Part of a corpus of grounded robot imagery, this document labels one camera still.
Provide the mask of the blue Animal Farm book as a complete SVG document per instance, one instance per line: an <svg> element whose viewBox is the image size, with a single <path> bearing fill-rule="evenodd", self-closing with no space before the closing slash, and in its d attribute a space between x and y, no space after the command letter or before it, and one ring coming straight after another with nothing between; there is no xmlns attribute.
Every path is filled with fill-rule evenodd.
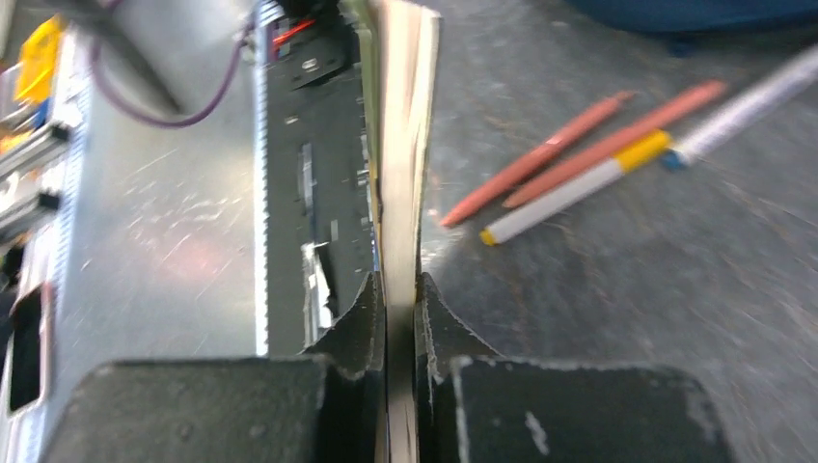
<svg viewBox="0 0 818 463"><path fill-rule="evenodd" d="M378 130L369 168L386 321L387 454L420 459L414 309L423 190L441 16L413 1L353 1L368 127Z"/></svg>

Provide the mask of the navy blue student backpack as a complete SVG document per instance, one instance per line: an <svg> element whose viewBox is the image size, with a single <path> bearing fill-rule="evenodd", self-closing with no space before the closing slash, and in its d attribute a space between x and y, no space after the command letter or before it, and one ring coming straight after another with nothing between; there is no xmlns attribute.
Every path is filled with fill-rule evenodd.
<svg viewBox="0 0 818 463"><path fill-rule="evenodd" d="M815 1L623 0L567 4L610 28L672 41L759 40L774 47L796 37L803 45L817 42Z"/></svg>

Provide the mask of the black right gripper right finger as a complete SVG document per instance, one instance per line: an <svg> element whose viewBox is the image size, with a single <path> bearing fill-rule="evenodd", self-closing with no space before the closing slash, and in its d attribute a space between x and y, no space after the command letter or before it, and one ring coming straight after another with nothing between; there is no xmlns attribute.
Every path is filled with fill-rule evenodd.
<svg viewBox="0 0 818 463"><path fill-rule="evenodd" d="M414 314L423 462L731 462L715 406L688 372L656 364L498 354L428 274Z"/></svg>

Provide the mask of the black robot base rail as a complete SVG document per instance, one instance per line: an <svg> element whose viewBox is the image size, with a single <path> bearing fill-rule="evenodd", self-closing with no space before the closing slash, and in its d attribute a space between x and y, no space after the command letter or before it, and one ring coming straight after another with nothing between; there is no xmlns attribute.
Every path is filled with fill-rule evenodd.
<svg viewBox="0 0 818 463"><path fill-rule="evenodd" d="M259 22L259 283L272 357L316 342L374 265L359 44L336 1Z"/></svg>

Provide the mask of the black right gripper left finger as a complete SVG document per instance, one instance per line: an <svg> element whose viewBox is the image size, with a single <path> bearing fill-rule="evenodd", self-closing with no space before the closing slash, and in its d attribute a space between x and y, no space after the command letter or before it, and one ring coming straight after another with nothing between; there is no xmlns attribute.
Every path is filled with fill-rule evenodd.
<svg viewBox="0 0 818 463"><path fill-rule="evenodd" d="M353 305L295 356L121 361L74 389L44 462L382 462L384 305Z"/></svg>

